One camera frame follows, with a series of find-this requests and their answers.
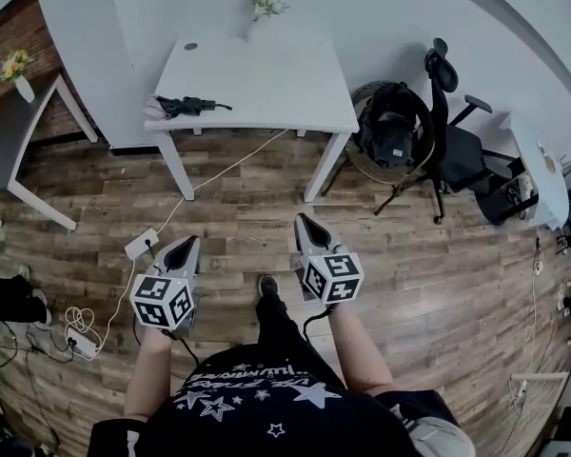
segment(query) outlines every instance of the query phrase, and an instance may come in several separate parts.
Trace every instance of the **shoe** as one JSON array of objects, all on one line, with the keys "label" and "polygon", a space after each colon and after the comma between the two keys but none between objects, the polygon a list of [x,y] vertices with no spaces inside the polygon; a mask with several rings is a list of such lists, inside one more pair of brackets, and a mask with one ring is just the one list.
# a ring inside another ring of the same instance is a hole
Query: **shoe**
[{"label": "shoe", "polygon": [[258,292],[261,297],[267,295],[279,296],[279,283],[271,274],[263,274],[258,280]]},{"label": "shoe", "polygon": [[562,311],[564,309],[564,291],[559,289],[559,296],[556,299],[556,309]]},{"label": "shoe", "polygon": [[30,271],[30,266],[27,266],[25,264],[22,264],[19,267],[19,271],[17,272],[23,279],[25,279],[28,283],[30,282],[30,278],[31,278],[31,271]]},{"label": "shoe", "polygon": [[38,298],[38,299],[43,303],[43,305],[45,306],[45,309],[47,310],[47,319],[45,320],[45,322],[44,322],[44,323],[42,323],[42,322],[34,322],[34,325],[35,325],[36,327],[39,327],[39,328],[47,328],[47,327],[50,327],[50,324],[51,324],[52,321],[53,321],[53,317],[52,317],[52,315],[50,314],[50,311],[49,311],[49,303],[47,302],[47,296],[45,295],[45,292],[44,292],[43,290],[41,290],[41,289],[38,289],[38,288],[37,288],[37,289],[33,289],[33,290],[31,291],[31,297],[32,297],[32,298]]}]

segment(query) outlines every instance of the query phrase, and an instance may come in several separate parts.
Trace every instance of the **small plant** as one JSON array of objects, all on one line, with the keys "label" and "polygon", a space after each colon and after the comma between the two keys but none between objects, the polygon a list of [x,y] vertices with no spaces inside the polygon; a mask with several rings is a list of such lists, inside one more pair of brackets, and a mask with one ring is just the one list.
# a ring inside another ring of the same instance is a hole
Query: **small plant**
[{"label": "small plant", "polygon": [[289,5],[281,0],[251,0],[251,3],[256,14],[254,22],[258,22],[263,16],[270,18],[271,15],[281,15],[289,9]]},{"label": "small plant", "polygon": [[25,50],[16,50],[11,52],[7,60],[2,63],[2,68],[0,69],[0,81],[14,81],[19,76],[23,74],[28,63],[31,63],[31,59]]}]

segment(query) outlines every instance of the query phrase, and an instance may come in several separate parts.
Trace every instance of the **brick wall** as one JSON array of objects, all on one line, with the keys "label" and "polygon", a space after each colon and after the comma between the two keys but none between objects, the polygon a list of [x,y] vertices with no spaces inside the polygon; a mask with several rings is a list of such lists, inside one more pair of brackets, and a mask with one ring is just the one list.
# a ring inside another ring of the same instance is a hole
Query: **brick wall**
[{"label": "brick wall", "polygon": [[[33,59],[25,72],[28,79],[49,71],[62,70],[64,79],[78,105],[94,126],[68,74],[63,69],[63,64],[50,38],[38,0],[12,0],[0,10],[0,67],[9,52],[19,49],[26,50]],[[0,96],[13,87],[14,84],[12,83],[0,81]],[[31,140],[45,139],[76,131],[81,131],[81,129],[70,115],[61,97],[55,93],[50,98],[47,109],[43,113]]]}]

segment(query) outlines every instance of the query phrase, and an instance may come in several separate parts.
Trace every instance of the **gray desk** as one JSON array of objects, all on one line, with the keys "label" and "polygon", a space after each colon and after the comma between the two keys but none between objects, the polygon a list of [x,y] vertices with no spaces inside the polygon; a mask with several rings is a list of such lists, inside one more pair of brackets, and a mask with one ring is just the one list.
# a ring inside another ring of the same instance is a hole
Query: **gray desk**
[{"label": "gray desk", "polygon": [[96,142],[97,135],[59,73],[33,80],[31,86],[36,94],[31,103],[26,102],[15,88],[0,98],[0,189],[7,189],[66,229],[75,230],[73,220],[23,187],[16,176],[40,115],[56,90],[89,140]]}]

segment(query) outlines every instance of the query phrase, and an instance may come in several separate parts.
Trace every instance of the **white cable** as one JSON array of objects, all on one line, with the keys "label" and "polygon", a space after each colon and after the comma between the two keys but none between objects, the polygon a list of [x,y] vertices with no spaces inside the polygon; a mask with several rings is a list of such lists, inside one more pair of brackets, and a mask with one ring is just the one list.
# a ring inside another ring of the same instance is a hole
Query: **white cable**
[{"label": "white cable", "polygon": [[[271,137],[270,139],[268,139],[264,144],[262,144],[259,148],[257,148],[256,150],[254,150],[253,152],[251,152],[250,154],[248,154],[246,157],[244,157],[243,159],[237,161],[235,164],[233,164],[232,166],[229,166],[228,168],[226,168],[224,171],[219,172],[218,174],[216,174],[213,178],[209,178],[207,181],[205,181],[204,183],[201,183],[201,185],[198,185],[196,187],[194,187],[193,191],[196,191],[197,189],[199,189],[200,187],[204,187],[207,183],[211,183],[214,179],[218,179],[220,176],[222,176],[225,172],[227,172],[228,170],[233,169],[235,166],[239,166],[241,163],[243,163],[246,159],[250,158],[251,156],[253,156],[256,152],[261,151],[262,149],[264,149],[268,144],[270,144],[271,142],[273,142],[275,139],[277,139],[277,137],[280,137],[281,135],[284,135],[286,132],[288,132],[289,129],[285,129],[282,130],[281,132],[279,132],[277,135],[275,135],[274,137]],[[180,205],[182,205],[182,203],[184,202],[184,198],[180,199],[180,201],[178,202],[178,204],[173,208],[173,210],[171,211],[171,213],[169,214],[169,217],[167,218],[167,220],[165,221],[165,223],[161,226],[161,228],[159,228],[156,232],[156,234],[160,234],[163,229],[167,226],[167,224],[169,223],[169,220],[171,220],[171,217],[173,216],[173,214],[175,213],[175,211],[180,207]]]},{"label": "white cable", "polygon": [[[87,333],[88,331],[90,331],[92,334],[94,334],[97,337],[97,340],[99,340],[99,342],[100,342],[99,348],[97,349],[97,352],[95,352],[95,355],[93,357],[88,358],[87,356],[85,356],[83,354],[79,354],[77,352],[74,352],[74,354],[76,354],[79,357],[82,357],[86,361],[92,361],[102,351],[102,349],[104,348],[104,344],[106,343],[106,340],[108,339],[108,334],[110,333],[110,324],[112,323],[112,320],[114,320],[114,318],[116,318],[116,315],[118,315],[119,309],[121,309],[121,302],[123,301],[123,298],[125,297],[125,295],[127,294],[127,291],[129,290],[129,285],[131,284],[131,279],[133,279],[133,273],[134,272],[135,272],[135,261],[133,261],[133,263],[131,265],[131,273],[129,274],[129,279],[127,280],[127,285],[125,286],[125,289],[123,289],[123,293],[121,294],[120,298],[118,299],[118,304],[116,305],[116,311],[114,311],[114,314],[108,320],[108,325],[106,327],[106,335],[104,335],[103,339],[102,339],[102,337],[99,336],[99,334],[93,328],[91,328],[91,326],[93,325],[93,322],[95,321],[95,313],[93,312],[92,309],[90,309],[90,308],[80,309],[77,307],[69,307],[66,310],[66,322],[67,323],[66,323],[66,328],[64,328],[64,338],[66,339],[66,342],[68,341],[68,336],[67,336],[68,327],[76,328],[76,330],[78,332],[80,332],[81,334],[84,334],[84,333]],[[91,319],[90,319],[89,323],[85,322],[85,313],[90,313]]]},{"label": "white cable", "polygon": [[[207,181],[205,181],[204,183],[201,183],[201,185],[198,185],[194,188],[194,190],[196,191],[197,189],[205,186],[207,183],[212,182],[214,179],[219,178],[220,176],[222,176],[225,172],[235,168],[236,166],[239,166],[241,163],[243,163],[246,159],[250,158],[251,156],[253,156],[255,153],[259,152],[260,150],[264,149],[268,144],[270,144],[272,141],[274,141],[275,139],[277,139],[278,137],[284,135],[286,132],[288,132],[289,129],[285,129],[282,130],[281,132],[279,132],[277,135],[275,135],[274,137],[271,137],[270,139],[268,139],[266,142],[264,142],[259,148],[257,148],[256,150],[254,150],[253,152],[251,152],[250,154],[248,154],[246,157],[244,157],[243,159],[237,161],[235,164],[233,164],[232,166],[229,166],[228,168],[226,168],[225,170],[223,170],[222,172],[216,174],[214,177],[208,179]],[[176,210],[180,207],[180,205],[182,205],[182,202],[184,202],[184,198],[182,198],[178,204],[174,207],[174,209],[171,211],[171,213],[169,214],[169,217],[167,218],[167,220],[165,221],[165,223],[161,226],[161,228],[158,229],[158,231],[156,232],[157,235],[159,233],[161,233],[163,231],[163,229],[167,226],[167,224],[169,223],[169,221],[171,220],[171,217],[173,217],[173,214],[176,212]],[[102,349],[104,348],[104,344],[106,343],[106,340],[108,339],[108,334],[110,332],[110,324],[112,323],[112,320],[114,320],[114,318],[116,317],[116,315],[119,312],[119,309],[121,308],[121,302],[123,301],[123,298],[125,297],[125,295],[127,294],[127,291],[129,289],[129,285],[131,284],[131,279],[133,279],[133,273],[135,272],[135,261],[133,261],[133,265],[131,266],[131,273],[129,275],[129,279],[127,281],[127,285],[125,286],[125,289],[123,290],[123,294],[121,294],[121,297],[118,299],[118,305],[116,306],[116,311],[114,311],[114,314],[112,315],[112,317],[108,320],[108,326],[106,328],[106,335],[104,336],[104,338],[102,339],[102,337],[99,336],[99,334],[93,329],[91,328],[91,326],[93,325],[93,322],[95,321],[95,313],[93,312],[92,309],[90,308],[78,308],[78,307],[69,307],[66,310],[66,328],[64,329],[64,338],[66,339],[66,342],[68,341],[68,327],[74,327],[76,328],[76,330],[78,332],[80,332],[81,334],[87,333],[87,332],[91,332],[93,335],[95,335],[97,337],[97,340],[99,341],[99,348],[97,349],[97,352],[95,352],[95,355],[93,357],[86,357],[83,354],[79,354],[74,352],[77,356],[87,360],[87,361],[92,361],[93,359],[95,359],[95,357],[97,357],[99,355],[99,353],[102,351]],[[90,321],[88,323],[85,322],[85,313],[89,313],[90,314]]]},{"label": "white cable", "polygon": [[[535,227],[535,231],[537,232],[537,239],[540,238],[540,231],[537,227]],[[527,372],[530,372],[533,367],[533,351],[535,350],[535,327],[537,325],[537,296],[535,294],[535,278],[538,277],[541,272],[543,271],[543,252],[541,248],[536,248],[535,255],[533,256],[533,267],[531,269],[531,294],[533,295],[533,324],[527,325],[524,328],[524,342],[527,343],[529,340],[531,341],[531,354],[529,358],[529,367]],[[514,408],[516,412],[520,415],[522,414],[522,405],[518,406],[518,398],[517,395],[514,394],[512,390],[512,378],[508,378],[507,386],[510,390],[510,401],[507,405],[509,409]]]}]

